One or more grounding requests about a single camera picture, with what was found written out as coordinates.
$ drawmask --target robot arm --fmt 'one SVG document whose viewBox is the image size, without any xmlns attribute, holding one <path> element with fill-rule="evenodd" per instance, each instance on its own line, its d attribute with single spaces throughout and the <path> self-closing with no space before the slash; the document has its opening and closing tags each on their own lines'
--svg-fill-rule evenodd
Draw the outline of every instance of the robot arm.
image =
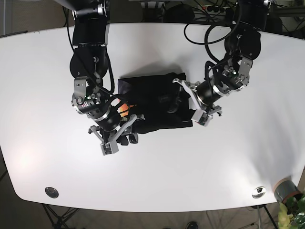
<svg viewBox="0 0 305 229">
<path fill-rule="evenodd" d="M 222 114 L 221 107 L 215 106 L 214 102 L 232 91 L 242 90 L 249 84 L 253 60 L 261 51 L 259 31 L 265 28 L 270 4 L 270 0 L 238 0 L 234 19 L 240 17 L 240 22 L 236 24 L 234 32 L 225 39 L 225 57 L 219 61 L 211 56 L 217 63 L 206 62 L 203 83 L 190 83 L 178 79 L 173 81 L 179 83 L 191 96 L 196 106 L 193 121 L 207 126 L 214 113 L 218 113 L 219 116 Z"/>
<path fill-rule="evenodd" d="M 70 62 L 70 72 L 74 77 L 72 106 L 98 125 L 91 126 L 88 132 L 100 139 L 104 155 L 118 152 L 118 143 L 128 145 L 127 136 L 131 143 L 137 143 L 132 124 L 143 117 L 121 117 L 118 108 L 126 101 L 122 95 L 113 94 L 114 78 L 107 54 L 109 0 L 56 1 L 73 10 L 75 22 L 71 43 L 75 48 Z M 111 80 L 110 90 L 103 87 L 107 70 Z M 119 100 L 117 105 L 113 105 L 114 100 Z"/>
<path fill-rule="evenodd" d="M 118 108 L 126 104 L 123 95 L 114 93 L 114 79 L 107 54 L 109 29 L 109 0 L 56 0 L 73 11 L 75 27 L 71 46 L 74 55 L 70 71 L 74 77 L 72 106 L 78 113 L 86 114 L 98 126 L 91 126 L 89 134 L 94 133 L 101 141 L 104 155 L 118 152 L 117 144 L 137 143 L 138 137 L 132 125 L 143 115 L 121 117 Z M 231 91 L 240 91 L 249 84 L 249 72 L 253 60 L 260 53 L 260 33 L 265 27 L 271 0 L 238 0 L 236 14 L 239 23 L 231 36 L 225 40 L 226 55 L 222 60 L 212 56 L 216 64 L 205 64 L 205 81 L 190 83 L 175 79 L 191 96 L 196 105 L 192 120 L 206 126 L 214 113 L 221 115 L 221 107 L 215 106 L 221 97 Z M 103 77 L 110 74 L 111 89 L 103 87 Z"/>
</svg>

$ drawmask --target white table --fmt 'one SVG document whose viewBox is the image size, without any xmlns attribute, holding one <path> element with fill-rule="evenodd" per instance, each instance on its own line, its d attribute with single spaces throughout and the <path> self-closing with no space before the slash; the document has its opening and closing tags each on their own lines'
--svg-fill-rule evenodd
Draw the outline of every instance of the white table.
<svg viewBox="0 0 305 229">
<path fill-rule="evenodd" d="M 185 72 L 202 81 L 209 60 L 182 24 L 112 24 L 109 56 L 119 77 Z M 188 36 L 203 41 L 208 27 Z M 223 37 L 216 28 L 210 40 Z M 222 58 L 224 45 L 211 45 Z M 272 186 L 297 184 L 305 165 L 305 43 L 262 34 L 250 85 L 216 104 L 208 127 L 160 130 L 103 156 L 88 134 L 94 122 L 70 101 L 72 50 L 66 29 L 0 39 L 0 145 L 16 194 L 24 200 L 99 210 L 199 211 L 275 202 Z M 109 77 L 105 76 L 106 87 Z M 260 199 L 252 198 L 259 186 Z M 54 187 L 59 197 L 45 193 Z"/>
</svg>

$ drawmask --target round grommet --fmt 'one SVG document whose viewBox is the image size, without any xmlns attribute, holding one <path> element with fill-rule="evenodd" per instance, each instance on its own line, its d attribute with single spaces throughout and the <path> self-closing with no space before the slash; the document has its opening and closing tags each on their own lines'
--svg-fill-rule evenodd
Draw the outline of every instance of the round grommet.
<svg viewBox="0 0 305 229">
<path fill-rule="evenodd" d="M 46 187 L 45 192 L 51 198 L 57 198 L 58 197 L 58 191 L 53 187 Z"/>
<path fill-rule="evenodd" d="M 258 199 L 262 197 L 266 193 L 266 188 L 265 187 L 257 187 L 253 192 L 252 192 L 252 197 L 254 199 Z"/>
</svg>

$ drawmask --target power strip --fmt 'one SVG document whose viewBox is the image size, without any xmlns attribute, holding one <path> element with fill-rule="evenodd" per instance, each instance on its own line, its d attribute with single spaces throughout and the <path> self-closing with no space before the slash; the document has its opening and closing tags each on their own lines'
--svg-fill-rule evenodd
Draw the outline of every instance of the power strip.
<svg viewBox="0 0 305 229">
<path fill-rule="evenodd" d="M 223 6 L 221 7 L 212 6 L 212 5 L 200 5 L 200 6 L 198 6 L 198 9 L 205 10 L 211 15 L 220 15 L 220 16 L 224 16 L 226 14 L 226 10 L 229 9 L 229 7 L 223 7 Z"/>
</svg>

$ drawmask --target floor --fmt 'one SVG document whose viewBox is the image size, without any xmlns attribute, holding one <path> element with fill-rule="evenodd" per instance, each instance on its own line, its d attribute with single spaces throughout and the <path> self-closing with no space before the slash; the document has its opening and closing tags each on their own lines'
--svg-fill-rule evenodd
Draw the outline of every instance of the floor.
<svg viewBox="0 0 305 229">
<path fill-rule="evenodd" d="M 12 32 L 53 29 L 62 27 L 65 22 L 61 6 L 52 0 L 13 1 L 12 12 Z M 111 14 L 114 23 L 142 20 L 139 3 L 128 2 L 128 0 L 112 0 Z M 3 161 L 0 160 L 0 174 L 4 170 Z M 52 207 L 59 215 L 67 209 Z M 269 204 L 267 207 L 277 221 L 278 205 Z M 273 229 L 263 209 L 261 215 L 263 228 Z M 67 224 L 77 229 L 163 229 L 166 227 L 184 229 L 189 221 L 197 221 L 201 229 L 241 229 L 251 223 L 257 223 L 258 215 L 257 211 L 251 207 L 181 213 L 130 213 L 81 209 Z M 41 204 L 21 200 L 15 194 L 9 175 L 0 182 L 0 222 L 3 229 L 52 228 Z M 254 224 L 248 228 L 253 229 L 258 226 Z"/>
</svg>

